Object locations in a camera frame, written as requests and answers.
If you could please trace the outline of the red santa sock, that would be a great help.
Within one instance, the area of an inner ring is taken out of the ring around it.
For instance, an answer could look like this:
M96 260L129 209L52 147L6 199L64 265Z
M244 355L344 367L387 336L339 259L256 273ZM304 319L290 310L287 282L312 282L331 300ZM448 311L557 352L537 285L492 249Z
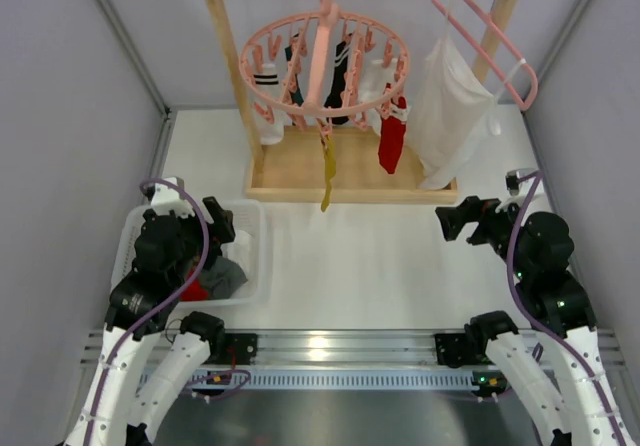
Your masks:
M402 155L409 110L406 98L399 96L391 102L387 116L381 118L378 159L389 175L396 172Z

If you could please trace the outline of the mustard yellow sock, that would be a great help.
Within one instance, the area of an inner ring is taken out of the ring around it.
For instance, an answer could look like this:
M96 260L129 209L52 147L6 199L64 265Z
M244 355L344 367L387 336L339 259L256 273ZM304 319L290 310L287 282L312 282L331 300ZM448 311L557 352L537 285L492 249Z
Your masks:
M331 202L331 194L332 194L332 181L337 172L336 166L336 158L335 158L335 146L333 143L333 139L329 135L321 136L321 145L322 152L324 158L324 196L321 201L321 211L325 212Z

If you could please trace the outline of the dark green sock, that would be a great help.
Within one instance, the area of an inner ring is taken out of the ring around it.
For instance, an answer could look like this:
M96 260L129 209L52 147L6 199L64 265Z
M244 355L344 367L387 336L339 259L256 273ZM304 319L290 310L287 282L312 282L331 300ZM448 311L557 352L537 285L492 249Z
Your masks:
M289 45L284 49L287 61L290 61L293 57L293 47L296 45L298 41L298 37L299 37L298 33L293 35ZM295 86L295 88L289 91L291 101L293 104L297 106L301 106L304 100L299 87L298 76L296 74L293 75L293 85Z

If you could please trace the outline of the pink round clip hanger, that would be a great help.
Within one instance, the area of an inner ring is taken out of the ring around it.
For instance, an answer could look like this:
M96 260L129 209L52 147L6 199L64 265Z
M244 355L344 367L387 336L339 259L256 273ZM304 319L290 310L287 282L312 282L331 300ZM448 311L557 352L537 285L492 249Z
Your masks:
M299 34L293 47L293 57L286 60L284 49L291 38ZM352 35L346 86L342 93L342 107L325 108L331 90L336 46ZM358 89L364 67L371 60L383 60L387 66L397 59L395 83L387 84L382 96L369 103L358 102ZM281 92L273 98L260 91L254 74L263 63L274 63L279 73ZM369 116L386 117L392 101L403 95L410 54L404 41L389 27L356 13L343 11L335 0L319 0L316 11L290 15L275 21L245 44L237 61L239 75L253 98L258 97L273 108L281 110L300 130L307 128L307 120L314 117L322 135L331 135L338 119L344 118L356 128L366 131L372 127ZM303 104L292 103L289 91L294 89L293 75L298 76Z

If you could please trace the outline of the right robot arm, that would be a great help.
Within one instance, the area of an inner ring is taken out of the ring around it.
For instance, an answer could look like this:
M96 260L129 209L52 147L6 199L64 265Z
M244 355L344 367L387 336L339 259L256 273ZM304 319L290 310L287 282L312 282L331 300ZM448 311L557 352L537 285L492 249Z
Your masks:
M504 260L514 302L529 320L536 344L504 311L465 325L469 346L505 377L532 420L542 445L631 445L599 349L596 318L584 288L568 269L574 251L567 223L538 211L522 218L521 201L465 198L438 207L443 237L454 241L474 224L467 242L488 245Z

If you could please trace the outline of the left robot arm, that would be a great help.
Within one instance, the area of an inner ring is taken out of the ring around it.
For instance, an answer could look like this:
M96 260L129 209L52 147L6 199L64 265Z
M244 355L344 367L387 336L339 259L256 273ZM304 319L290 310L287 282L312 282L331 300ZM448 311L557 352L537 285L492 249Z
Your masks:
M212 196L203 205L196 212L184 200L155 202L144 211L131 268L109 297L92 384L65 444L151 444L196 369L223 351L223 320L190 313L160 366L140 381L183 288L235 238L232 212Z

